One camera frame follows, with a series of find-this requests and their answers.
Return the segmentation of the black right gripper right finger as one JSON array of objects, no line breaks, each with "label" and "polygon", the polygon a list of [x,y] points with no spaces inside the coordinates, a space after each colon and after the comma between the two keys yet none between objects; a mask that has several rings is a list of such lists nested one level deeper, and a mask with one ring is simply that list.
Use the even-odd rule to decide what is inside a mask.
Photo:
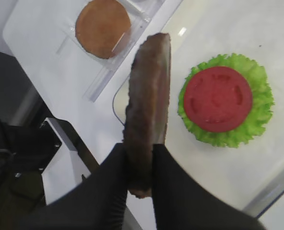
[{"label": "black right gripper right finger", "polygon": [[162,144],[153,146],[152,200],[159,230],[263,230],[258,221],[219,200]]}]

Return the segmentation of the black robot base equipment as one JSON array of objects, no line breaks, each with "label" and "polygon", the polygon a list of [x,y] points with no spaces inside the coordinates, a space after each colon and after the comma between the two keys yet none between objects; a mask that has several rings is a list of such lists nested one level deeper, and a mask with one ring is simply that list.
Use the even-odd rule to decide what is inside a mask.
[{"label": "black robot base equipment", "polygon": [[46,205],[42,172],[61,146],[18,61],[0,52],[0,230]]}]

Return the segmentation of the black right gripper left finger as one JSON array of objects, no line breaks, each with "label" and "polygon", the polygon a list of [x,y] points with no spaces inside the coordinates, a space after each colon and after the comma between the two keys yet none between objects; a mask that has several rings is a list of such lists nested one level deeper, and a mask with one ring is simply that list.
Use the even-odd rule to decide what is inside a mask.
[{"label": "black right gripper left finger", "polygon": [[71,192],[25,217],[21,230],[120,230],[127,198],[126,155],[117,143]]}]

